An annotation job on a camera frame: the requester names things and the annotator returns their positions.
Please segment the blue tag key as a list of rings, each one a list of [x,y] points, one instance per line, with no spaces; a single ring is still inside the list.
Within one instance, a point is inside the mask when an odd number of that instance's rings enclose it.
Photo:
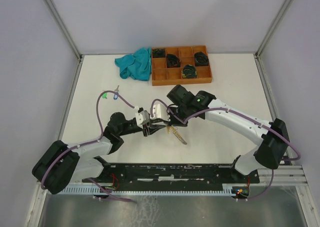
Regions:
[[[119,93],[119,85],[117,86],[117,88],[114,90],[114,95],[113,95],[113,99],[117,100],[118,99],[118,93]]]

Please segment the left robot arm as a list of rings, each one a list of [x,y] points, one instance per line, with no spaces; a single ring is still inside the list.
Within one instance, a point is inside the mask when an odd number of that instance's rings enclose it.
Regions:
[[[77,144],[53,142],[33,167],[32,175],[41,183],[41,188],[51,194],[58,194],[70,182],[87,178],[106,182],[111,170],[101,156],[116,152],[124,143],[122,136],[142,132],[147,137],[164,128],[161,122],[168,121],[167,113],[149,114],[143,110],[127,120],[123,113],[115,112],[98,139]]]

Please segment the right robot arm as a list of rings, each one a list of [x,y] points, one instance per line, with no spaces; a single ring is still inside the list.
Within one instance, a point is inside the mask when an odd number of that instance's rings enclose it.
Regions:
[[[200,90],[197,94],[176,85],[168,94],[174,107],[154,101],[150,107],[151,119],[176,121],[187,125],[192,118],[221,124],[249,139],[256,146],[244,155],[238,156],[229,170],[231,180],[242,182],[260,168],[276,170],[290,143],[285,122],[279,118],[267,121],[238,111],[218,99],[215,95]]]

